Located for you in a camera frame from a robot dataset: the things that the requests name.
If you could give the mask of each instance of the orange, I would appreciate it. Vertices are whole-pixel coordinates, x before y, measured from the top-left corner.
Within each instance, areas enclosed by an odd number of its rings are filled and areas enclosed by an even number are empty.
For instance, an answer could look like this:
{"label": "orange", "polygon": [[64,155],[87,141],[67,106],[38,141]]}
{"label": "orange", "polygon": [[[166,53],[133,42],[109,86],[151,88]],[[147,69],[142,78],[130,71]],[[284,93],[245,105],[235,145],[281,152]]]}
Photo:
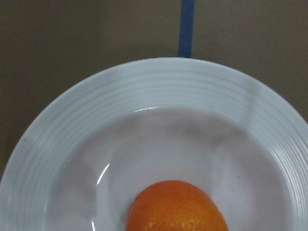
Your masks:
{"label": "orange", "polygon": [[180,180],[155,183],[131,204],[126,231],[227,231],[222,214],[202,190]]}

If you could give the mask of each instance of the blue tape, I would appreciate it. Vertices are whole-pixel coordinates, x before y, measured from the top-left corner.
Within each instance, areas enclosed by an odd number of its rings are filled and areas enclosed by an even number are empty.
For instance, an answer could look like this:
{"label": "blue tape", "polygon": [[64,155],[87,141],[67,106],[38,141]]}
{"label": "blue tape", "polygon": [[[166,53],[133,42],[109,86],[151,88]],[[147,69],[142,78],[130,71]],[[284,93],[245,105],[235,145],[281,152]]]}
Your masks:
{"label": "blue tape", "polygon": [[182,0],[178,57],[190,58],[193,40],[194,0]]}

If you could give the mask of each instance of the white bowl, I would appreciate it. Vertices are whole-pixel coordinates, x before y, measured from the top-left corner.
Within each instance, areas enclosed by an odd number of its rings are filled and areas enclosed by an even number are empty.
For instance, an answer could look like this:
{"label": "white bowl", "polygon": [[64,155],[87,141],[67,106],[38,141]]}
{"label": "white bowl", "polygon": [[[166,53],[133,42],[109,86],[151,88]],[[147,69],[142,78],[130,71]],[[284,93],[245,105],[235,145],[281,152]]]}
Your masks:
{"label": "white bowl", "polygon": [[123,231],[161,180],[211,196],[230,231],[308,227],[308,125],[277,93],[218,64],[122,64],[52,102],[0,185],[0,230]]}

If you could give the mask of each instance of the highlight on orange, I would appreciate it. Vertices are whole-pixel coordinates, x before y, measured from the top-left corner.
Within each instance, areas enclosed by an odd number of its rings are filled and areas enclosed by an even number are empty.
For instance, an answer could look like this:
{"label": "highlight on orange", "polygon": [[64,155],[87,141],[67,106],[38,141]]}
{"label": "highlight on orange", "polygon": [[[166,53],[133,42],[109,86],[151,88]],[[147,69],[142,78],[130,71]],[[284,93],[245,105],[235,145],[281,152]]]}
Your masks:
{"label": "highlight on orange", "polygon": [[155,183],[131,204],[126,231],[227,231],[211,198],[180,180]]}

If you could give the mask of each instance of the ridged rim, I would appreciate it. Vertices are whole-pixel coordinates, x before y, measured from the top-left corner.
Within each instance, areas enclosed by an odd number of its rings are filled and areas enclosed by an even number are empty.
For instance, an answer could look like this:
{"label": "ridged rim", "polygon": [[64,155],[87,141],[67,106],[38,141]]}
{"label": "ridged rim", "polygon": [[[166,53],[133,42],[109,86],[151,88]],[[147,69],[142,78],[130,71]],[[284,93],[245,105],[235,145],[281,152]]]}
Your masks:
{"label": "ridged rim", "polygon": [[308,125],[296,110],[234,69],[194,59],[156,58],[122,64],[83,80],[34,120],[2,178],[1,230],[42,230],[38,221],[44,219],[49,188],[63,162],[90,134],[149,107],[197,108],[243,127],[269,150],[284,175],[293,230],[307,227]]}

